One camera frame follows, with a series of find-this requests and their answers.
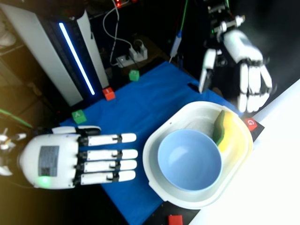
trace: white table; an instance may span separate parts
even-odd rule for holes
[[[300,80],[254,118],[254,151],[190,225],[300,225]]]

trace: gray panel on robotic hand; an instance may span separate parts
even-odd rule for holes
[[[57,176],[59,146],[42,146],[38,158],[39,176]]]

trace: green light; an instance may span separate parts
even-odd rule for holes
[[[42,188],[49,188],[51,186],[51,177],[42,176],[38,178],[38,184]]]

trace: power strip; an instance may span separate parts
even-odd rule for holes
[[[129,49],[129,56],[128,55],[122,55],[117,58],[118,67],[124,68],[127,66],[130,66],[134,63],[144,61],[148,59],[148,50],[147,48],[142,45],[139,52],[134,50],[133,48]]]

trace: white plastic tub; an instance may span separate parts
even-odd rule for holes
[[[239,127],[242,135],[233,137],[230,147],[222,153],[223,170],[215,185],[206,190],[189,192],[175,187],[163,176],[158,166],[158,147],[161,141],[169,133],[183,128],[198,130],[212,137],[214,122],[222,110],[231,111],[211,102],[192,102],[180,109],[147,140],[143,150],[144,170],[150,187],[163,201],[194,210],[212,204],[220,197],[243,161],[251,153],[252,136],[243,121],[235,114],[233,122]]]

